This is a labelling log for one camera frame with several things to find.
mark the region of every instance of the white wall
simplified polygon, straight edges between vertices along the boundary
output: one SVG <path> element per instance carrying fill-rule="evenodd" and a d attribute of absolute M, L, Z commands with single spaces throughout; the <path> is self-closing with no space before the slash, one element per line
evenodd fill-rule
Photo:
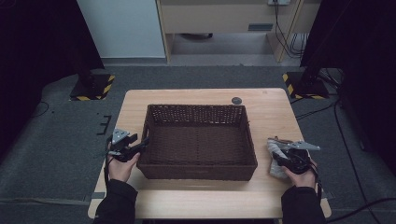
<path fill-rule="evenodd" d="M 165 58 L 155 0 L 78 0 L 102 58 Z"/>

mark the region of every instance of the hand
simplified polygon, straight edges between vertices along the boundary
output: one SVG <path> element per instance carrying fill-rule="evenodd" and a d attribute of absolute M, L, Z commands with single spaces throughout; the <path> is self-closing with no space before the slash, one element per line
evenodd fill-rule
<path fill-rule="evenodd" d="M 117 161 L 112 156 L 108 156 L 111 161 L 108 165 L 108 175 L 110 179 L 116 179 L 122 182 L 127 182 L 131 176 L 132 168 L 139 160 L 140 153 L 136 153 L 131 160 L 127 162 Z"/>
<path fill-rule="evenodd" d="M 315 167 L 318 167 L 317 164 L 311 160 L 311 162 L 315 165 Z M 289 170 L 287 167 L 282 166 L 282 170 L 285 172 L 285 174 L 291 179 L 291 182 L 298 188 L 298 187 L 309 187 L 309 188 L 315 188 L 316 185 L 316 177 L 314 172 L 309 169 L 307 172 L 297 175 L 293 173 L 291 170 Z"/>

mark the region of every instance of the brown woven basket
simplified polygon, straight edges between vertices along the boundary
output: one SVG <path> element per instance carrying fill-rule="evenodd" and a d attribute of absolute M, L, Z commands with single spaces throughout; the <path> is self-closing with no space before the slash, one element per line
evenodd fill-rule
<path fill-rule="evenodd" d="M 147 136 L 148 179 L 249 180 L 257 168 L 243 105 L 149 105 Z"/>

